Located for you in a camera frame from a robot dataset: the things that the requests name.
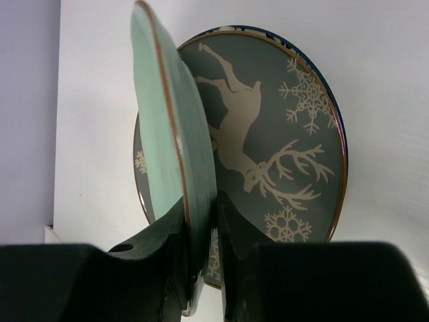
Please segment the grey deer plate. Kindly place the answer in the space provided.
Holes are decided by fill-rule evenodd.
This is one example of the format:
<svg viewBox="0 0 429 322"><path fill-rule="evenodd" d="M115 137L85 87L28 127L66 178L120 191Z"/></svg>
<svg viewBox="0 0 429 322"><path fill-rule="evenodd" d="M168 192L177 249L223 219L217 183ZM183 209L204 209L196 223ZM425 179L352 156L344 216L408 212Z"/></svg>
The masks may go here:
<svg viewBox="0 0 429 322"><path fill-rule="evenodd" d="M182 45L212 136L217 184L277 242L327 242L347 184L345 130L313 63L275 34L235 27Z"/></svg>

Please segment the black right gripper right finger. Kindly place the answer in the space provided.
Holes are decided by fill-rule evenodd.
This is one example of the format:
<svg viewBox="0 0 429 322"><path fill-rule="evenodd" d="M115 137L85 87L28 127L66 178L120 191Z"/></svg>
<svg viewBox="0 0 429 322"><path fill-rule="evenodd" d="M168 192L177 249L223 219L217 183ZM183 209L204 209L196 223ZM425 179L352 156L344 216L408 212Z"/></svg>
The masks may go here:
<svg viewBox="0 0 429 322"><path fill-rule="evenodd" d="M256 321L261 313L254 246L270 242L248 221L225 191L217 195L217 231L225 321Z"/></svg>

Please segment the light green flower plate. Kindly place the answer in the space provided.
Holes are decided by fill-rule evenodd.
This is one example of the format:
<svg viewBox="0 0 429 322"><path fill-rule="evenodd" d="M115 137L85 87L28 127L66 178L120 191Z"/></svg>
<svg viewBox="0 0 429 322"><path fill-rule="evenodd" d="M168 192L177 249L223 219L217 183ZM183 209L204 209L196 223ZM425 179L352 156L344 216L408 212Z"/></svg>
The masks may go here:
<svg viewBox="0 0 429 322"><path fill-rule="evenodd" d="M130 22L140 141L156 219L184 206L189 291L195 314L205 283L217 184L210 134L194 78L150 5L136 1Z"/></svg>

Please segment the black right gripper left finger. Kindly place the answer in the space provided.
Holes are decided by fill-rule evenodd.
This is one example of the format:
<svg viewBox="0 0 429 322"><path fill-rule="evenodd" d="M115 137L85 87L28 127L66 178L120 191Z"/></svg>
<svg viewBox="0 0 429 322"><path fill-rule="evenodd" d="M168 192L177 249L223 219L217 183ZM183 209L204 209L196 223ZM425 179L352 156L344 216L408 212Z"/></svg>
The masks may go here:
<svg viewBox="0 0 429 322"><path fill-rule="evenodd" d="M180 321L187 305L187 235L183 198L155 223L114 246L119 288L114 291L120 321Z"/></svg>

